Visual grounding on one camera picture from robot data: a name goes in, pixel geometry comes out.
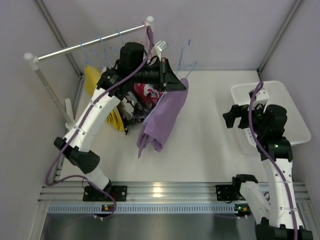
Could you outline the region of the yellow trousers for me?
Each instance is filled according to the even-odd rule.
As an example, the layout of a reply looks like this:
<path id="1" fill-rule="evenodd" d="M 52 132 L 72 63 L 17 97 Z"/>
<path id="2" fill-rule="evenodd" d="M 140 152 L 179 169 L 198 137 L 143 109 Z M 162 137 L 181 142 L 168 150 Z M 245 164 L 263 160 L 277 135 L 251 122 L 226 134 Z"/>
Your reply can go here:
<path id="1" fill-rule="evenodd" d="M 92 97 L 96 89 L 97 83 L 100 80 L 101 72 L 95 67 L 87 65 L 84 68 L 85 83 L 84 88 L 86 92 Z M 110 114 L 107 116 L 106 121 L 115 130 L 125 132 L 123 120 L 117 107 L 115 107 Z"/>

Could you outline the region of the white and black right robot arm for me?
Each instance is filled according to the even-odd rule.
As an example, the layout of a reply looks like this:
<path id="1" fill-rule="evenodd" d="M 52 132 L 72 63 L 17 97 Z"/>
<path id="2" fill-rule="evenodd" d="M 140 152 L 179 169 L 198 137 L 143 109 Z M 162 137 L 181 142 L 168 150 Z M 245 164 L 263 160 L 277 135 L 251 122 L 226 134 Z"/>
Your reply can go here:
<path id="1" fill-rule="evenodd" d="M 238 128 L 253 127 L 256 145 L 267 177 L 268 193 L 260 190 L 254 175 L 237 174 L 232 178 L 231 194 L 248 204 L 255 219 L 258 240 L 312 240 L 312 231 L 302 222 L 295 198 L 292 167 L 293 152 L 284 136 L 287 110 L 279 105 L 233 105 L 224 113 L 227 128 L 240 119 Z"/>

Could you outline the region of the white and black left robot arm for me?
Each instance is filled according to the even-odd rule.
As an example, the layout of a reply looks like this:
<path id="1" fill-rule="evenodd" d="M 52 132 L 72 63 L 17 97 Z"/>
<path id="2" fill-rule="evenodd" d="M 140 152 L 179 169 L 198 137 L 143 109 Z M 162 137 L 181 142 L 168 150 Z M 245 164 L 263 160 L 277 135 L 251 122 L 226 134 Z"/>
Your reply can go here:
<path id="1" fill-rule="evenodd" d="M 91 146 L 112 110 L 136 84 L 150 84 L 160 92 L 187 92 L 186 83 L 177 78 L 167 58 L 155 56 L 155 62 L 148 64 L 151 51 L 138 42 L 127 42 L 122 46 L 115 66 L 102 73 L 75 126 L 64 137 L 54 140 L 59 154 L 81 171 L 80 177 L 89 181 L 97 195 L 109 196 L 112 181 L 103 173 L 100 157 Z"/>

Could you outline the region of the purple trousers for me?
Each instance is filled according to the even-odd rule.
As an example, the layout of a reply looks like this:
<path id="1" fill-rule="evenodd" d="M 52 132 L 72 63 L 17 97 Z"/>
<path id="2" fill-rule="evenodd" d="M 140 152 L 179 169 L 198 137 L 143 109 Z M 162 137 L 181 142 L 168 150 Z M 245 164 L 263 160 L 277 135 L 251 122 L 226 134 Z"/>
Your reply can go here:
<path id="1" fill-rule="evenodd" d="M 143 122 L 136 142 L 139 158 L 148 145 L 161 152 L 168 141 L 188 96 L 188 79 L 182 78 L 180 81 L 186 90 L 165 93 Z"/>

